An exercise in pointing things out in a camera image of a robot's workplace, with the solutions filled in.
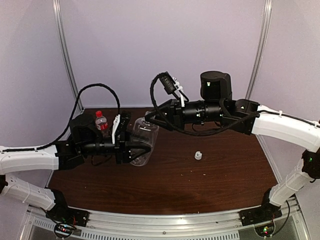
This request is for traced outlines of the clear plastic bottle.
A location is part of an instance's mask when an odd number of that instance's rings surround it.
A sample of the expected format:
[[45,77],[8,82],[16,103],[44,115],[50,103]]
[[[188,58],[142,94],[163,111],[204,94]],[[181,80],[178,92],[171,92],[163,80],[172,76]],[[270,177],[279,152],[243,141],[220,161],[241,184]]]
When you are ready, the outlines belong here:
[[143,153],[142,149],[132,149],[131,153],[133,155],[140,155],[136,159],[130,162],[131,165],[136,167],[145,166],[153,153],[156,140],[159,133],[159,126],[146,121],[144,117],[138,118],[133,126],[131,141],[133,143],[144,144],[150,147],[150,151]]

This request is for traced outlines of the red-label cola bottle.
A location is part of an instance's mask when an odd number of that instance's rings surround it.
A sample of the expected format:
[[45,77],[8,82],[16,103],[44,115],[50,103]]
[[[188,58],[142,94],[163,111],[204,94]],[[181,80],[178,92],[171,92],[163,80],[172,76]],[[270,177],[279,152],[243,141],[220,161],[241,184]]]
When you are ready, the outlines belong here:
[[100,130],[102,136],[105,138],[109,134],[109,124],[107,118],[103,115],[102,111],[98,110],[95,112],[95,125]]

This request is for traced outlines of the white bottle cap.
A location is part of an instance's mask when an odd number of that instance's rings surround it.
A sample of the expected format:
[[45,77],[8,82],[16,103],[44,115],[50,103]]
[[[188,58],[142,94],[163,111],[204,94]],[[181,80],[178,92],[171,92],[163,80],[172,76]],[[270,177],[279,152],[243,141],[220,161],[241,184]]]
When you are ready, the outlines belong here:
[[203,156],[203,154],[202,154],[201,151],[196,151],[196,152],[195,152],[195,155],[194,155],[194,158],[195,158],[197,161],[199,161],[199,160],[202,159],[202,156]]

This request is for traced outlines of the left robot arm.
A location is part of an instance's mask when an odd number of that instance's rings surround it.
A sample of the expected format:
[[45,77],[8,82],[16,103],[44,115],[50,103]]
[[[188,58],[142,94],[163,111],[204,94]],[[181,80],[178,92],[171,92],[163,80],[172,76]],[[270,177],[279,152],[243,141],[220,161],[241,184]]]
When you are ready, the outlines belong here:
[[81,114],[68,124],[70,136],[43,146],[0,148],[0,194],[44,209],[61,222],[72,218],[63,193],[41,188],[14,176],[32,170],[64,171],[82,165],[87,157],[115,156],[116,163],[129,163],[151,151],[151,145],[131,140],[130,116],[117,115],[112,134],[103,136],[90,114]]

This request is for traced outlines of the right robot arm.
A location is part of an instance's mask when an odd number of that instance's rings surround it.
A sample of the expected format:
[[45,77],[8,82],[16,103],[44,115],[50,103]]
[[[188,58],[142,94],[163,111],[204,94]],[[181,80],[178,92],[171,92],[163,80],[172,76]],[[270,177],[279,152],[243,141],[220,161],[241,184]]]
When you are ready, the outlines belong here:
[[284,180],[263,196],[261,206],[254,210],[259,220],[268,220],[292,195],[308,182],[320,177],[320,125],[258,102],[232,98],[231,77],[220,71],[200,75],[201,100],[188,101],[178,81],[169,73],[158,74],[151,82],[160,81],[173,99],[154,105],[147,121],[169,131],[185,133],[185,125],[216,122],[217,128],[193,131],[192,136],[206,137],[233,130],[246,135],[267,136],[304,148],[297,166]]

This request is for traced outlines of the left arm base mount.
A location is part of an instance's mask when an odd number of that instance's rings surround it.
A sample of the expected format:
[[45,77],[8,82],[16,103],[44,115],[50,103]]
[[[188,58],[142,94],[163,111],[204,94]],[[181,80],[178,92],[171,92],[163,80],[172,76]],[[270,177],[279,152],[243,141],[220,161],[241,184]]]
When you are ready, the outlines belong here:
[[69,207],[63,193],[51,189],[54,196],[54,206],[45,210],[45,215],[54,223],[53,232],[56,237],[65,239],[78,231],[78,227],[86,227],[89,212],[86,210]]

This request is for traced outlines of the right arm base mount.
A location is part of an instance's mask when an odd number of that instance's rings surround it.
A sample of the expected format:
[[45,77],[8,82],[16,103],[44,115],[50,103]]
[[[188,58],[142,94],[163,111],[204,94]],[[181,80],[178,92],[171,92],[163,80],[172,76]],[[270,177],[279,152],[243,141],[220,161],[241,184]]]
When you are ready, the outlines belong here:
[[269,188],[263,195],[261,206],[253,207],[239,212],[240,221],[243,227],[254,225],[255,233],[259,237],[271,237],[275,232],[274,220],[282,217],[281,207],[270,203]]

